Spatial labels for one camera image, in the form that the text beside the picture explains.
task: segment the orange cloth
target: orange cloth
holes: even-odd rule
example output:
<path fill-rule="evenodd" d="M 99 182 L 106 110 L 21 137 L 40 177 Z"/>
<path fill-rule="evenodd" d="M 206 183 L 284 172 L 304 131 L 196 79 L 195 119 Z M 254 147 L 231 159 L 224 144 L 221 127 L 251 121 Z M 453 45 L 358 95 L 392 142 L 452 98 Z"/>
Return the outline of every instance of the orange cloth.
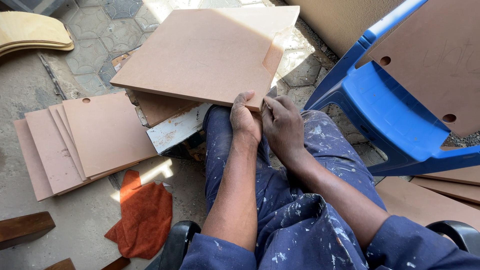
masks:
<path fill-rule="evenodd" d="M 170 232 L 172 194 L 162 184 L 141 185 L 138 172 L 125 173 L 120 189 L 121 220 L 105 237 L 117 243 L 126 258 L 151 259 Z"/>

